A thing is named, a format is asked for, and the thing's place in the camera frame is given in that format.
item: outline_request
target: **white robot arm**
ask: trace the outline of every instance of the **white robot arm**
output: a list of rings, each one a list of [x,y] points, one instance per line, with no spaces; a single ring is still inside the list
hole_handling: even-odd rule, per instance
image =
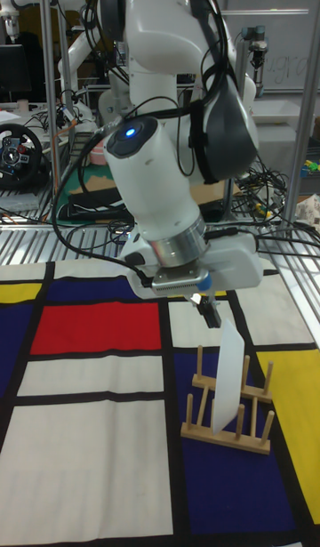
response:
[[[103,0],[100,16],[108,23]],[[223,20],[214,0],[125,0],[124,36],[131,102],[142,114],[125,118],[104,144],[136,221],[122,259],[149,277],[142,285],[130,272],[138,296],[184,295],[200,302],[208,326],[219,326],[215,291],[257,286],[262,278],[253,236],[234,229],[206,233],[190,196],[191,179],[232,177],[258,148],[254,122],[236,90]],[[169,102],[177,102],[179,73],[204,80],[204,97],[187,110]]]
[[[84,17],[86,8],[85,0],[58,0],[63,11],[78,12],[80,17]],[[0,17],[4,18],[4,24],[7,35],[15,43],[20,34],[19,14],[20,11],[29,7],[39,5],[39,0],[0,0],[1,10]],[[51,0],[51,6],[59,9],[57,0]],[[90,31],[92,41],[97,44],[100,40],[100,33],[97,27],[92,27]],[[76,41],[69,47],[68,60],[70,67],[71,87],[77,92],[77,70],[91,52],[91,47],[88,43],[85,32],[81,33]],[[58,69],[60,72],[61,90],[64,89],[64,78],[62,74],[62,62],[59,62]]]

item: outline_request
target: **yellow object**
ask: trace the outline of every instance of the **yellow object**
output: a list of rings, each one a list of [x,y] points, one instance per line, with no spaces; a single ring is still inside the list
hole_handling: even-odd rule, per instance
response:
[[[1,284],[0,304],[16,304],[26,300],[34,300],[40,291],[41,284]]]
[[[264,207],[262,207],[261,203],[257,203],[257,205],[255,206],[256,210],[258,211],[258,213],[260,215],[265,215],[266,212],[264,210]],[[270,217],[271,216],[271,211],[267,211],[267,217]]]
[[[276,413],[314,523],[320,524],[320,351],[258,353],[270,383]]]

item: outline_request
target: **green object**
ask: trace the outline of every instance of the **green object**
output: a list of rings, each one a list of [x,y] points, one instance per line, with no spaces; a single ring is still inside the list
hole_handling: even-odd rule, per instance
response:
[[[317,172],[318,171],[318,164],[316,164],[316,162],[311,162],[311,164],[309,164],[308,166],[308,169],[310,172]]]

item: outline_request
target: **gaming steering wheel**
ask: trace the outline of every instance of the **gaming steering wheel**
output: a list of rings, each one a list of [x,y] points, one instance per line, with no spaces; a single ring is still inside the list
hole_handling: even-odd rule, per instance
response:
[[[0,189],[22,189],[35,178],[42,156],[36,135],[20,124],[0,124]]]

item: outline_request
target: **fabric mat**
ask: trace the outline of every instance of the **fabric mat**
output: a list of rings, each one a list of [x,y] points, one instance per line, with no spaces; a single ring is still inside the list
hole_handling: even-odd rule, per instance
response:
[[[180,437],[197,345],[215,375],[221,330],[181,298],[138,299],[122,273],[0,269],[0,546],[319,546],[320,355],[282,279],[218,295],[248,383],[274,361],[265,456]]]

